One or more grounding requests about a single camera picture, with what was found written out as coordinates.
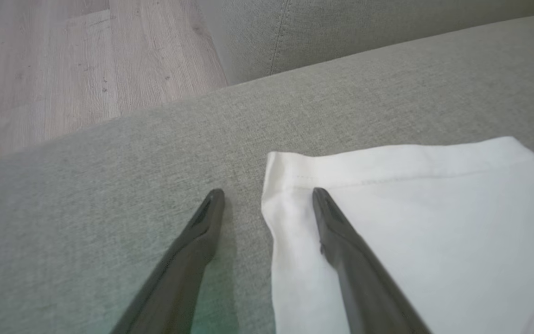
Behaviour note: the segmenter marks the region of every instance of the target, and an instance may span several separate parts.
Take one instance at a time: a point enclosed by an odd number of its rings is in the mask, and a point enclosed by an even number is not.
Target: gray fabric sofa
[[[166,104],[0,161],[0,334],[105,333],[205,194],[227,195],[195,333],[273,333],[272,150],[513,135],[534,151],[534,17]]]
[[[229,84],[534,15],[534,0],[199,0]]]

